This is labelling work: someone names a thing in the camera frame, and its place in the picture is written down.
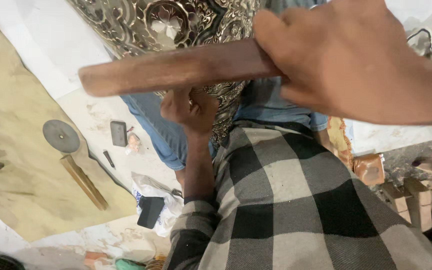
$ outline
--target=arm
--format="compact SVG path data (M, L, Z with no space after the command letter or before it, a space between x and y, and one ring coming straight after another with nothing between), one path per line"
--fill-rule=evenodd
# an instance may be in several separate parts
M166 269L198 268L219 223L217 210L212 205L215 178L208 148L217 110L218 101L205 92L169 91L161 102L161 115L182 125L188 140L185 205L171 230Z
M432 125L432 60L409 48L384 0L333 0L279 18L263 10L253 28L288 78L285 99L377 124Z
M215 178L208 148L208 137L187 136L186 179L184 201L213 199Z

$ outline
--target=plaid shirt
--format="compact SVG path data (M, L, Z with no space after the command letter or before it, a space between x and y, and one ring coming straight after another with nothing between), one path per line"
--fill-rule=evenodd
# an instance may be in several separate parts
M215 202L186 203L164 269L432 269L432 243L305 127L235 125Z

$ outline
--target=grinding disc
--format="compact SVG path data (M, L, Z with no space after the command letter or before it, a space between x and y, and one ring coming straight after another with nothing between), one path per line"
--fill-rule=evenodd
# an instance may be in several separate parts
M60 120L49 120L43 125L46 141L56 150L73 153L79 148L78 133L68 124Z

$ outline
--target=silver metalwork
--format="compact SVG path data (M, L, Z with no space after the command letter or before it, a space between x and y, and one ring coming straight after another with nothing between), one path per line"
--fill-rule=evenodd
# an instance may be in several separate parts
M260 0L68 0L117 58L249 38ZM203 89L219 99L213 142L231 127L247 82Z

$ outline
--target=hand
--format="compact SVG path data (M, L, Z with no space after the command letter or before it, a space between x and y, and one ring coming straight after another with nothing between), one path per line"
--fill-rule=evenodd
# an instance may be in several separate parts
M218 105L218 100L203 90L171 90L161 101L161 116L182 125L188 140L202 139L207 144Z
M287 76L283 98L379 124L426 120L422 108L430 91L422 78L432 63L406 45L404 29L384 0L333 0L311 10L286 9L280 18L263 10L253 28Z

